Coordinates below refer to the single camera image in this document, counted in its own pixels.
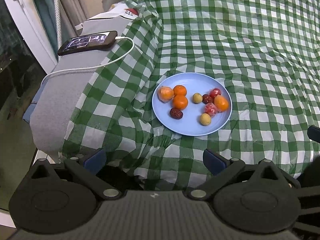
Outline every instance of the bolt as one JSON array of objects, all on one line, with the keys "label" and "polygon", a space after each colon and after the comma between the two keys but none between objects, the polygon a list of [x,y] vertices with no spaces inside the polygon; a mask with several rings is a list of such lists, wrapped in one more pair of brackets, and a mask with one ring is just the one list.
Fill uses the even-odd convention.
[{"label": "bolt", "polygon": [[205,195],[207,195],[207,193],[201,189],[195,189],[191,191],[191,196],[195,198],[202,198],[202,197],[205,197]]},{"label": "bolt", "polygon": [[108,188],[103,191],[103,194],[106,197],[116,197],[119,195],[119,191],[117,191],[115,188]]}]

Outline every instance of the green checkered tablecloth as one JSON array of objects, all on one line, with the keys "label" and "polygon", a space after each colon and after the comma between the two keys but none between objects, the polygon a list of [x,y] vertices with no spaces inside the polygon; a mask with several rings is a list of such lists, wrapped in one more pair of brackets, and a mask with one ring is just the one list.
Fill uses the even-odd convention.
[{"label": "green checkered tablecloth", "polygon": [[[196,187],[206,148],[246,163],[268,158],[298,175],[319,153],[320,0],[125,0],[139,17],[123,35],[135,49],[92,75],[68,124],[64,157],[99,147],[146,189]],[[124,54],[119,41],[105,62]],[[151,97],[166,77],[205,73],[231,95],[230,121],[203,137],[175,134]]]}]

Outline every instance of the blue plate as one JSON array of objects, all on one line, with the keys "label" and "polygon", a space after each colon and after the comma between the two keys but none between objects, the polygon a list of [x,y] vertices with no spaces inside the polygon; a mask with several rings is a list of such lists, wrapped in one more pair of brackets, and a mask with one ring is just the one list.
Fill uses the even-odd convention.
[{"label": "blue plate", "polygon": [[[188,106],[183,110],[183,117],[180,120],[173,119],[169,112],[172,108],[172,101],[163,103],[159,100],[157,90],[161,86],[171,87],[183,85],[187,89]],[[204,103],[194,104],[192,96],[194,93],[201,95],[208,94],[211,89],[219,88],[221,95],[229,101],[229,109],[223,113],[217,113],[212,117],[211,124],[203,126],[199,117],[203,113]],[[201,136],[216,132],[222,128],[230,119],[232,102],[228,91],[214,78],[199,73],[181,73],[163,80],[156,88],[152,96],[152,108],[159,121],[168,129],[188,136]]]}]

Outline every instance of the white cable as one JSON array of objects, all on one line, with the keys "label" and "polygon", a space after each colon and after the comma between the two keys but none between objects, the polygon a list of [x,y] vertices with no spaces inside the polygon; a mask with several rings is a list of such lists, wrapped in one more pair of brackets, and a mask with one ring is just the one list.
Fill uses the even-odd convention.
[{"label": "white cable", "polygon": [[58,49],[60,49],[60,47],[62,46],[62,33],[61,33],[59,0],[53,0],[53,4],[54,4],[54,14],[56,17]]},{"label": "white cable", "polygon": [[131,47],[126,53],[124,53],[121,57],[119,57],[119,58],[117,58],[117,59],[115,59],[115,60],[113,60],[113,61],[110,61],[110,62],[108,62],[108,63],[106,63],[106,64],[99,65],[99,66],[94,66],[94,67],[82,67],[82,68],[69,68],[69,69],[62,69],[62,70],[58,70],[58,71],[51,72],[51,73],[49,73],[48,75],[46,75],[46,76],[43,78],[40,87],[42,86],[44,80],[45,80],[47,77],[49,77],[49,76],[51,76],[51,75],[53,75],[53,74],[62,73],[62,72],[67,72],[67,71],[90,70],[90,69],[95,69],[95,68],[99,68],[99,67],[105,67],[105,66],[108,66],[108,65],[110,65],[110,64],[118,61],[118,60],[121,60],[122,58],[124,58],[125,56],[127,56],[127,55],[133,50],[133,48],[134,48],[134,41],[133,41],[133,39],[131,39],[131,38],[129,38],[129,37],[126,37],[126,36],[116,37],[116,38],[115,38],[115,40],[122,40],[122,39],[130,40],[130,41],[132,42],[132,47]]}]

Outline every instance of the orange fruit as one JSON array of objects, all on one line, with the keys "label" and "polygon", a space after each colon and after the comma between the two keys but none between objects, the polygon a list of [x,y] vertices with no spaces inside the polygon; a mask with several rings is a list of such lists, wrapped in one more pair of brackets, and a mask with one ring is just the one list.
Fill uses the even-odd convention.
[{"label": "orange fruit", "polygon": [[177,95],[173,98],[172,105],[179,110],[183,110],[188,105],[188,99],[185,96]]},{"label": "orange fruit", "polygon": [[177,85],[173,88],[173,92],[174,92],[174,95],[177,96],[177,95],[182,95],[182,96],[186,96],[187,94],[187,89],[182,86],[182,85]]},{"label": "orange fruit", "polygon": [[157,91],[159,100],[166,103],[174,97],[173,89],[170,87],[160,87]]},{"label": "orange fruit", "polygon": [[214,105],[217,107],[219,112],[224,112],[229,108],[228,100],[221,95],[217,95],[213,101]]}]

